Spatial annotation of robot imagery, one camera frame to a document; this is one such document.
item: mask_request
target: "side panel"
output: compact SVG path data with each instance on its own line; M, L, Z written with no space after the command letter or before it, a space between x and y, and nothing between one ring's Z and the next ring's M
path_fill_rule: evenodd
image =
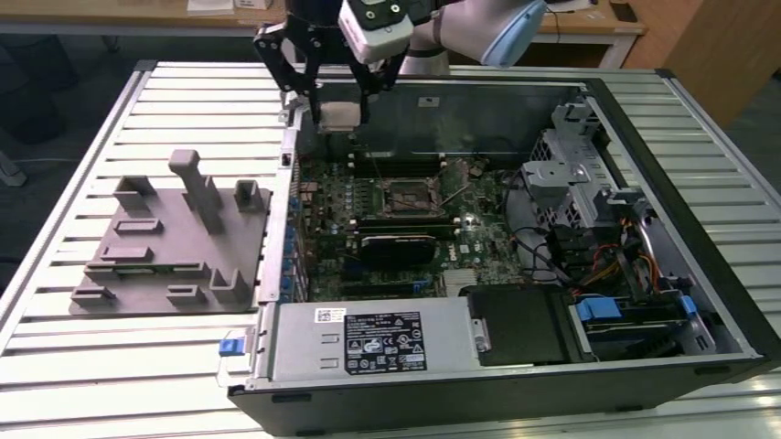
M674 187L661 167L657 157L648 148L646 141L638 134L632 120L621 109L610 90L602 80L590 80L589 89L594 93L606 119L616 129L616 136L625 146L625 151L633 161L632 171L641 176L645 183L641 188L646 196L656 201L661 208L660 216L672 235L678 235L684 243L681 252L690 254L700 270L706 277L701 282L709 282L726 306L746 341L757 353L766 356L772 362L765 363L753 373L760 374L781 364L781 339L774 333L770 323L765 319L760 307L754 303L741 280L730 268L724 255L708 236L692 208L688 206L681 193Z
M741 362L286 393L234 388L230 398L272 435L331 434L648 409L752 366Z

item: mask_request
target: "blue tab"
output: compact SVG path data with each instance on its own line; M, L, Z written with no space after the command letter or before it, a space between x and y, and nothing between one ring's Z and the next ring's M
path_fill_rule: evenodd
M678 300L681 301L681 305L684 306L684 311L686 311L686 315L689 317L696 316L697 315L697 305L694 304L692 297L688 295L682 295L678 298Z
M279 287L283 290L290 290L292 288L292 279L288 276L283 276L279 280Z
M594 318L621 318L621 310L616 299L610 297L589 297L576 305L582 322Z
M581 322L588 322L594 318L594 315L590 313L589 304L586 301L576 305L576 311L581 317Z
M220 340L220 357L240 357L244 355L244 339L226 338Z

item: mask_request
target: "white sticker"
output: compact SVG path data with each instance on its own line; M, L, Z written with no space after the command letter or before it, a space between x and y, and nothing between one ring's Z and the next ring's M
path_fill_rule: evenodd
M439 98L435 96L423 96L418 98L419 108L437 108L439 106Z
M318 308L315 309L315 323L342 323L346 313L346 308Z
M403 363L411 363L414 361L423 361L425 359L426 359L426 357L422 354L402 355L399 357L399 361L402 361Z

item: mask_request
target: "blue drive latch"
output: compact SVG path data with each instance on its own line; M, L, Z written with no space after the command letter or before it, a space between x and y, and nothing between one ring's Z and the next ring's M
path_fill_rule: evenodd
M618 303L612 297L589 297L576 305L577 315L581 322L596 318L621 318Z
M681 302L681 306L684 306L684 311L686 312L686 316L692 317L697 315L697 305L694 304L694 300L688 295L681 295L678 297L678 301Z

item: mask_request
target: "gray 3d printed holder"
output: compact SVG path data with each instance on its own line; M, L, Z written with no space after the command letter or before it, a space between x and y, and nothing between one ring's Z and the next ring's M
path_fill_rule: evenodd
M216 189L199 161L196 151L171 154L184 190L155 189L144 176L122 178L120 207L71 295L72 315L250 308L271 193L254 180Z

